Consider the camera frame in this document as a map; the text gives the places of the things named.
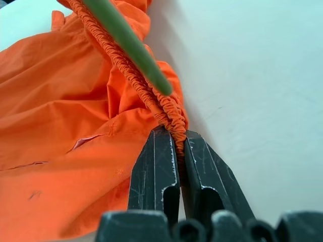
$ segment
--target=orange garment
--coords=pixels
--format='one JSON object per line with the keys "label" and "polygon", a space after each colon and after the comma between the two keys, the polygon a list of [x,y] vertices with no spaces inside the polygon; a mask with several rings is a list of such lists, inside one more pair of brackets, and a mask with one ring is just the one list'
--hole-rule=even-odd
{"label": "orange garment", "polygon": [[[104,211],[126,209],[132,167],[158,123],[183,154],[188,120],[171,67],[158,62],[174,88],[164,97],[81,0],[60,2],[75,13],[54,11],[52,32],[0,53],[0,241],[81,236]],[[114,3],[143,40],[150,0]]]}

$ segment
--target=gathered elastic cord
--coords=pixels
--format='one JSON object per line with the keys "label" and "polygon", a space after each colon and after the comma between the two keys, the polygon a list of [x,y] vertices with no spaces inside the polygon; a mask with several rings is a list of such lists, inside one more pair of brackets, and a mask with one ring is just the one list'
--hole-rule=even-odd
{"label": "gathered elastic cord", "polygon": [[138,93],[140,99],[151,111],[159,124],[171,133],[177,153],[177,163],[181,182],[186,181],[184,164],[184,141],[186,139],[186,126],[184,110],[175,92],[171,96],[161,95],[145,80],[124,51],[114,42],[113,38],[101,27],[96,18],[88,11],[81,0],[63,0],[79,16],[88,32],[96,39],[101,48],[110,57],[112,63],[129,81]]}

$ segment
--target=green rod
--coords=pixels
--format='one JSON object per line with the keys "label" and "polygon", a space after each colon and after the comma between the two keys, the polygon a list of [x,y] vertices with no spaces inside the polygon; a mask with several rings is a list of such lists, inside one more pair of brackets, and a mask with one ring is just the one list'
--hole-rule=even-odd
{"label": "green rod", "polygon": [[83,2],[153,86],[163,95],[170,95],[172,86],[114,5],[109,0]]}

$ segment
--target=white table surface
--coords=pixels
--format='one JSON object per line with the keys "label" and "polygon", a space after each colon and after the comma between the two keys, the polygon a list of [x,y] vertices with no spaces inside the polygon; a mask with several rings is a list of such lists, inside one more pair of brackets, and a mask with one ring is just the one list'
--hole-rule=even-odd
{"label": "white table surface", "polygon": [[[0,10],[0,50],[50,31],[55,0]],[[323,210],[323,2],[154,0],[146,39],[177,71],[190,129],[233,170],[253,212]]]}

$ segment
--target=clamp jaw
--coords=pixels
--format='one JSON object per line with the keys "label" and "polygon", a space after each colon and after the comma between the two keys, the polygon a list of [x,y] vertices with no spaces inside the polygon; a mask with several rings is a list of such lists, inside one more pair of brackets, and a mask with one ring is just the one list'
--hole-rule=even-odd
{"label": "clamp jaw", "polygon": [[102,216],[96,242],[318,242],[323,213],[290,212],[277,228],[255,219],[231,169],[198,133],[187,131],[182,187],[188,220],[178,222],[180,179],[168,131],[151,131],[132,170],[128,211]]}

